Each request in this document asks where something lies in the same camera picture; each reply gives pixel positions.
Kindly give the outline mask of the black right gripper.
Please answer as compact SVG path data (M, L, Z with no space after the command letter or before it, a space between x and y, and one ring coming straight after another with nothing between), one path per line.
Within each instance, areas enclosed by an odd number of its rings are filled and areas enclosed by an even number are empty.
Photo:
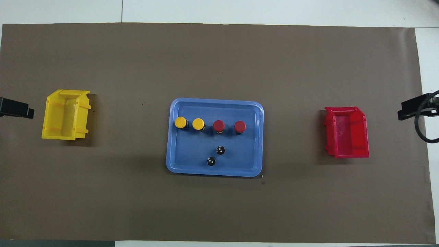
M428 97L426 104L423 106L420 116L433 117L439 114L439 92L426 93L420 96L411 98L410 100L401 103L401 110L397 112L398 120L403 121L415 117L419 105Z

